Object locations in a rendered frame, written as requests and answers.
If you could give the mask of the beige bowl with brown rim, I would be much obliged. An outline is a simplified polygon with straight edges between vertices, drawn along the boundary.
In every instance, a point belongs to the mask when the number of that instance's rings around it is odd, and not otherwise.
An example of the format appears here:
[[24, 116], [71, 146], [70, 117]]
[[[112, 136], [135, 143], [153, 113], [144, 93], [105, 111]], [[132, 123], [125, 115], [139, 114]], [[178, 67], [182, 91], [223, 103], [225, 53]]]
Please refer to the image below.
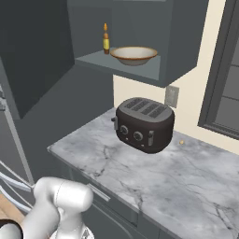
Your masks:
[[110, 55], [122, 64], [138, 66], [147, 63], [158, 55], [158, 51], [147, 47], [120, 47], [112, 49]]

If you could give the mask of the grey base cabinet door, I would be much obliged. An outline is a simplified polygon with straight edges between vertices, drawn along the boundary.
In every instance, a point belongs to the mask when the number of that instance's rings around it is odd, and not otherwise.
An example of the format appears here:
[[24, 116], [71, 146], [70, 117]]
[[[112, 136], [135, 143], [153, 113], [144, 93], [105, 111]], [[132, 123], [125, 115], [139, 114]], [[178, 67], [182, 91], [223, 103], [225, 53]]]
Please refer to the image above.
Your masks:
[[135, 229], [126, 220], [96, 200], [83, 213], [83, 219], [95, 239], [137, 239]]

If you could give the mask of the black four-slot toaster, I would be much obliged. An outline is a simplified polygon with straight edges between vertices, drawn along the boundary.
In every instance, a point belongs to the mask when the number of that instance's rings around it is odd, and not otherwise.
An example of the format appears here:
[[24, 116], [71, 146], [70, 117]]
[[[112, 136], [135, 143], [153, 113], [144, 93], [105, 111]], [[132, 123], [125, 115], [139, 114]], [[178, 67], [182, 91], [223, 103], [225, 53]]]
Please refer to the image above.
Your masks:
[[152, 154], [165, 149], [173, 137], [175, 113], [171, 107], [143, 98], [123, 101], [111, 119], [123, 143]]

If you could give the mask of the yellow and brown bottle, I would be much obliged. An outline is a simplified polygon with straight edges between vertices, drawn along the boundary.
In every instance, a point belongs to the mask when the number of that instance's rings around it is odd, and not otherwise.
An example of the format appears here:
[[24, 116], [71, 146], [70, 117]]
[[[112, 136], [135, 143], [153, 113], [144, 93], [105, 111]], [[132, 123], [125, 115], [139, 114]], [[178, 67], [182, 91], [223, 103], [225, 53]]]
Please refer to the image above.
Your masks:
[[106, 22], [104, 23], [103, 49], [105, 54], [109, 54], [110, 41], [109, 41], [108, 27]]

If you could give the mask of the grey drawer front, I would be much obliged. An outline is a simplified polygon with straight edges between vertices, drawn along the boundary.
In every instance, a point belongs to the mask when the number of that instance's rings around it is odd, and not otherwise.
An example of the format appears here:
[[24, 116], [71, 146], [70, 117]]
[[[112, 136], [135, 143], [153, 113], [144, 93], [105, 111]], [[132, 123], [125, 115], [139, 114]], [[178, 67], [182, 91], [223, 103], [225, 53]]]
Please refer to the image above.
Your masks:
[[116, 214], [128, 220], [135, 227], [137, 226], [138, 213], [127, 205], [118, 195], [103, 187], [93, 179], [90, 179], [79, 170], [71, 169], [71, 176], [75, 181], [89, 185], [96, 194], [95, 198], [99, 203], [104, 204]]

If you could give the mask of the grey fridge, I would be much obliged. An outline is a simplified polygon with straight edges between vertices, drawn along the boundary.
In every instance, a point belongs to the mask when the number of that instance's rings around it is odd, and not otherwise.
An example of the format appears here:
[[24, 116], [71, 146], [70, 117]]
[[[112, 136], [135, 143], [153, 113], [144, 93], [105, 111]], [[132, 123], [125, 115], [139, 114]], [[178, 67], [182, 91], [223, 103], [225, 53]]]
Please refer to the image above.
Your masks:
[[6, 78], [0, 59], [0, 191], [27, 215], [35, 202], [34, 181], [7, 105], [3, 85]]

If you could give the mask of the grey wall outlet plate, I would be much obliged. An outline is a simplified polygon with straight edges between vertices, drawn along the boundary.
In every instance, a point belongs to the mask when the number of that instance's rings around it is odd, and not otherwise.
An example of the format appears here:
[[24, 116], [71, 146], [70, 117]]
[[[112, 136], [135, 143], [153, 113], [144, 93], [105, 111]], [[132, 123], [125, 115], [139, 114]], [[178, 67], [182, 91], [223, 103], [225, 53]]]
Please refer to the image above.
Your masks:
[[164, 103], [171, 107], [177, 106], [179, 88], [175, 86], [167, 86], [165, 90]]

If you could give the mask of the grey wall cabinet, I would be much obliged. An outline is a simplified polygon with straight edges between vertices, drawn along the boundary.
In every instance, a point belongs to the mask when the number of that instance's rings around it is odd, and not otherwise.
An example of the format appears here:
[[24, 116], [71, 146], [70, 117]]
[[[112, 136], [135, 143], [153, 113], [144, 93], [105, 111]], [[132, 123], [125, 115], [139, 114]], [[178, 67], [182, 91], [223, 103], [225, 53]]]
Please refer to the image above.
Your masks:
[[[197, 65], [209, 0], [67, 0], [75, 63], [164, 88]], [[144, 65], [127, 66], [104, 54], [110, 47], [158, 51]]]

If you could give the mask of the grey window frame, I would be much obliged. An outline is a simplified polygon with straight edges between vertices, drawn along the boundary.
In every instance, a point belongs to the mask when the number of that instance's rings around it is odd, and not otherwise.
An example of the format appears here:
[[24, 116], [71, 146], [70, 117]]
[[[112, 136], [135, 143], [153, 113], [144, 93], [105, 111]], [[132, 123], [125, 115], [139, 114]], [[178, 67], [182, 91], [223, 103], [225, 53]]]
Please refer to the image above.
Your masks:
[[198, 126], [239, 140], [239, 0], [226, 0]]

